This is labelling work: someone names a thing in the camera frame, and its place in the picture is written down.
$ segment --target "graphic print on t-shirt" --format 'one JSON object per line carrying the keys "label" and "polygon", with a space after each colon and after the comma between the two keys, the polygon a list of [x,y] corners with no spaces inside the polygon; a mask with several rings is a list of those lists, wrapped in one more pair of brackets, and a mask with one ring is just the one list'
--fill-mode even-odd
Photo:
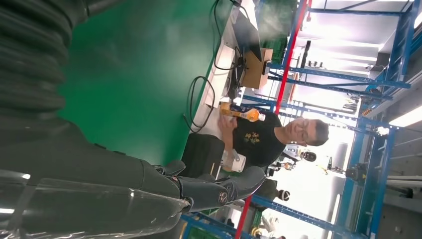
{"label": "graphic print on t-shirt", "polygon": [[247,133],[245,134],[245,142],[250,142],[252,144],[259,143],[259,134],[252,132],[252,134]]}

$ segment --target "cardboard box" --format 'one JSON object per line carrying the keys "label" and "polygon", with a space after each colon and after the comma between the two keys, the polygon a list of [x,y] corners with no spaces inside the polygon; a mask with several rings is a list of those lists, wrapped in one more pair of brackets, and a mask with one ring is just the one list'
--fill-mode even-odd
{"label": "cardboard box", "polygon": [[245,53],[246,70],[242,76],[241,86],[261,89],[268,80],[268,74],[262,75],[264,63],[271,61],[273,49],[261,48],[262,61],[251,51]]}

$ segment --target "short dark hair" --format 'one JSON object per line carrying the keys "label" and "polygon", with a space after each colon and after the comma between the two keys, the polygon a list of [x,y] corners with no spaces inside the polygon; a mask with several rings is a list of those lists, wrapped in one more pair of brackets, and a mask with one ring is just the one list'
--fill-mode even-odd
{"label": "short dark hair", "polygon": [[310,146],[321,146],[328,140],[328,124],[320,119],[315,120],[316,140],[308,142]]}
{"label": "short dark hair", "polygon": [[282,189],[278,191],[278,198],[287,202],[290,199],[290,192]]}

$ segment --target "clear plastic cover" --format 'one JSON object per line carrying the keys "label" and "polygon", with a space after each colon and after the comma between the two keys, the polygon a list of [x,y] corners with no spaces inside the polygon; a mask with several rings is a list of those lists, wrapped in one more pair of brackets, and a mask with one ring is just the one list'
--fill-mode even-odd
{"label": "clear plastic cover", "polygon": [[177,223],[184,200],[0,170],[0,238],[132,238]]}

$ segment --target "bottle cap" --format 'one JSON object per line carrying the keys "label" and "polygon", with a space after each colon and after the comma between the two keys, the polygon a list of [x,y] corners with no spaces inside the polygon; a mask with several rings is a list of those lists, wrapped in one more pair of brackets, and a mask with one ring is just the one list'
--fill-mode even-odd
{"label": "bottle cap", "polygon": [[265,115],[264,114],[259,114],[258,119],[260,121],[264,121],[265,120]]}

